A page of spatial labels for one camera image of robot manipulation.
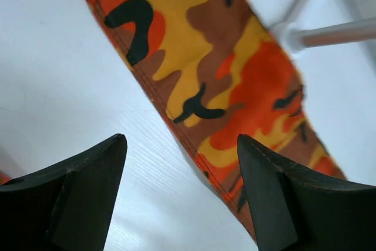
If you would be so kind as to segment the orange camouflage trousers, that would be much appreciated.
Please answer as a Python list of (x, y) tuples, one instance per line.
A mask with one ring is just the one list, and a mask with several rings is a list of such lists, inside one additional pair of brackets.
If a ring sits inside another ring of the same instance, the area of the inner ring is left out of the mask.
[(240, 134), (341, 176), (305, 94), (248, 0), (1, 0), (1, 171), (125, 135), (107, 250), (253, 243)]

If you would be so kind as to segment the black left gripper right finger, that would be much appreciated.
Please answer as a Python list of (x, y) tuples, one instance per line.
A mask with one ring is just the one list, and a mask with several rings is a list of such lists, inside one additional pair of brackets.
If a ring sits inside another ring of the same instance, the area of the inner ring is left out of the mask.
[(374, 250), (375, 187), (337, 179), (247, 135), (237, 151), (260, 250)]

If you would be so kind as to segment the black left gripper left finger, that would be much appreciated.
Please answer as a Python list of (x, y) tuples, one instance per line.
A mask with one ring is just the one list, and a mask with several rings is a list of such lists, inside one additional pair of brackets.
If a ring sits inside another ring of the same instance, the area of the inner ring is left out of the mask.
[(126, 154), (115, 134), (1, 185), (1, 250), (103, 250)]

